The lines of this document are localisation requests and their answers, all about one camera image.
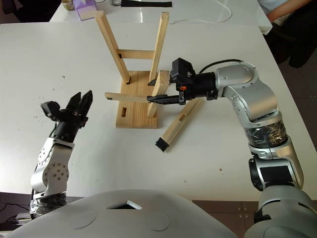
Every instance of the white table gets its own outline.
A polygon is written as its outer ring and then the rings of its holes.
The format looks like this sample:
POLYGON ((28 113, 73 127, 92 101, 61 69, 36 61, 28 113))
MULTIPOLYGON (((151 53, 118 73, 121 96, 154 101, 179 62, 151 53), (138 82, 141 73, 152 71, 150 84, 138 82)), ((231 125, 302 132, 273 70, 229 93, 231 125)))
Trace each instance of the white table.
MULTIPOLYGON (((141 50, 154 48, 157 26, 112 24, 119 47, 141 50)), ((64 108, 70 96, 92 89, 89 120, 77 134, 69 161, 68 195, 148 188, 189 199, 258 200, 250 180, 248 141, 227 99, 205 102, 162 153, 155 142, 182 106, 163 106, 159 129, 115 128, 118 102, 107 101, 104 92, 119 92, 120 75, 94 20, 3 24, 0 41, 1 192, 31 191, 38 152, 53 127, 40 103, 57 101, 64 108)), ((261 80, 276 93, 305 175, 304 191, 317 199, 315 148, 258 27, 170 25, 159 69, 171 70, 178 57, 190 61, 196 71, 232 58, 257 67, 261 80)), ((126 64, 129 70, 148 70, 151 61, 126 64)), ((173 86, 168 93, 176 93, 173 86)))
MULTIPOLYGON (((257 0, 220 1, 232 11, 231 18, 221 24, 258 26, 263 34, 267 34, 271 30, 272 25, 257 0)), ((182 19, 200 19, 209 22, 217 22, 225 20, 229 16, 228 10, 213 0, 174 0, 172 8, 119 7, 110 5, 109 1, 106 0, 102 3, 98 3, 97 8, 106 13, 110 23, 157 23, 162 11, 169 12, 170 22, 182 19)), ((80 18, 76 11, 67 11, 60 5, 50 22, 61 21, 80 21, 80 18)))

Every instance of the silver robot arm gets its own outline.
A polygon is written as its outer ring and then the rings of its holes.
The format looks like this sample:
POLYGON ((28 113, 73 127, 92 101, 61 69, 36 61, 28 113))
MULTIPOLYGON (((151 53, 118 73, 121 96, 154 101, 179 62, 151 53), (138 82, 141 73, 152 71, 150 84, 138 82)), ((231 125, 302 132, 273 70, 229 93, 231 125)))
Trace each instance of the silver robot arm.
POLYGON ((218 96, 230 100, 244 128, 253 156, 251 181, 263 191, 245 238, 317 237, 317 213, 301 191, 303 172, 275 95, 249 63, 219 68, 215 79, 218 96))
POLYGON ((215 71, 219 97, 226 97, 243 126, 253 158, 251 181, 263 191, 272 185, 303 187, 304 176, 272 90, 255 67, 240 62, 215 71))
POLYGON ((58 125, 47 138, 36 169, 31 177, 31 218, 44 215, 67 204, 66 188, 69 177, 68 161, 74 148, 77 131, 85 126, 86 117, 93 100, 91 91, 81 98, 77 93, 66 109, 60 110, 57 102, 46 102, 41 107, 47 117, 58 125))

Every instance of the black tape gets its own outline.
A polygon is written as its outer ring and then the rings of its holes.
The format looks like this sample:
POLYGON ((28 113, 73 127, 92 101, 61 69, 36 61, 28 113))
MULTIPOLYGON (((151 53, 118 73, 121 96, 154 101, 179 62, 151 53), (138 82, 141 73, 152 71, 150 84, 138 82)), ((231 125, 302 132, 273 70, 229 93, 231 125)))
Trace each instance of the black tape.
POLYGON ((169 146, 169 144, 166 143, 165 140, 163 140, 161 137, 158 139, 158 141, 155 144, 158 148, 161 149, 161 151, 165 151, 166 148, 169 146))
POLYGON ((172 7, 172 2, 122 0, 122 7, 172 7))

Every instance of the wooden leg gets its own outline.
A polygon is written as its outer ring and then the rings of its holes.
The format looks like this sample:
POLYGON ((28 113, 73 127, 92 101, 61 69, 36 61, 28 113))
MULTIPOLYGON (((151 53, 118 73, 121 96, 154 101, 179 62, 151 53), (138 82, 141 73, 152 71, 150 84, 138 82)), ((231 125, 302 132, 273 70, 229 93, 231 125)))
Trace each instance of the wooden leg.
POLYGON ((109 25, 109 22, 106 18, 106 15, 104 14, 103 11, 97 11, 97 14, 95 16, 96 22, 100 28, 100 31, 108 45, 108 48, 110 50, 110 53, 114 59, 115 64, 118 67, 118 70, 121 74, 122 80, 125 83, 130 82, 130 76, 129 72, 127 70, 127 67, 125 66, 125 63, 123 59, 119 57, 119 54, 117 52, 118 50, 118 44, 115 41, 114 35, 112 33, 111 27, 109 25))
POLYGON ((159 62, 160 54, 162 52, 168 22, 169 22, 169 13, 162 12, 162 14, 160 16, 160 20, 159 20, 158 35, 157 35, 157 41, 155 43, 155 49, 154 49, 154 55, 153 55, 153 60, 152 60, 149 82, 151 82, 153 79, 155 79, 156 74, 157 74, 158 65, 159 65, 158 62, 159 62))
MULTIPOLYGON (((158 78, 155 82, 152 96, 165 94, 167 88, 169 87, 169 72, 167 70, 162 70, 158 74, 158 78)), ((158 104, 150 103, 148 106, 148 117, 153 117, 158 109, 158 104)))
POLYGON ((108 100, 135 102, 135 103, 148 103, 147 95, 134 95, 123 93, 105 93, 108 100))
POLYGON ((180 114, 178 114, 178 116, 169 126, 169 128, 165 131, 163 136, 159 138, 156 146, 164 152, 164 150, 168 146, 170 146, 170 144, 179 133, 179 131, 182 129, 182 127, 185 125, 185 123, 188 121, 188 119, 195 114, 195 111, 201 106, 202 103, 203 100, 200 98, 189 101, 184 109, 180 112, 180 114))

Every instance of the wooden stick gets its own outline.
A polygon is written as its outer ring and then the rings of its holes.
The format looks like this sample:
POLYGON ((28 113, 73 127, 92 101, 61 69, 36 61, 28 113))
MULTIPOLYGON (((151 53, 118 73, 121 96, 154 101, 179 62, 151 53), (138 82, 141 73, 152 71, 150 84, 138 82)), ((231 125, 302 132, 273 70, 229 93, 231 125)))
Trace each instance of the wooden stick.
POLYGON ((160 16, 160 20, 159 20, 158 35, 157 35, 157 41, 155 43, 155 50, 154 50, 154 55, 152 60, 149 82, 155 79, 157 74, 158 65, 159 65, 158 62, 159 62, 160 54, 162 52, 168 22, 169 22, 169 13, 162 12, 160 16))
POLYGON ((125 66, 125 63, 123 59, 120 59, 119 54, 117 52, 118 50, 118 44, 115 41, 114 35, 112 33, 111 27, 109 25, 109 22, 106 18, 106 15, 103 11, 97 11, 95 16, 96 22, 100 28, 100 31, 108 45, 108 48, 110 50, 110 53, 114 59, 115 64, 118 67, 118 70, 121 74, 122 80, 125 83, 129 83, 130 81, 130 75, 127 70, 127 67, 125 66))
POLYGON ((164 152, 170 146, 176 135, 185 125, 190 117, 195 114, 195 111, 202 105, 203 100, 200 98, 191 100, 187 103, 184 109, 178 114, 163 136, 157 141, 157 146, 164 152))
POLYGON ((137 103, 148 103, 146 95, 133 95, 133 94, 122 94, 122 93, 105 93, 105 97, 108 100, 125 101, 125 102, 137 102, 137 103))
MULTIPOLYGON (((152 96, 165 94, 167 88, 169 87, 169 71, 162 70, 158 74, 158 78, 155 82, 155 86, 152 92, 152 96)), ((150 103, 148 105, 148 117, 153 117, 158 109, 158 104, 150 103)))
POLYGON ((122 49, 118 49, 118 54, 121 55, 122 59, 151 60, 151 59, 153 59, 154 51, 122 50, 122 49))

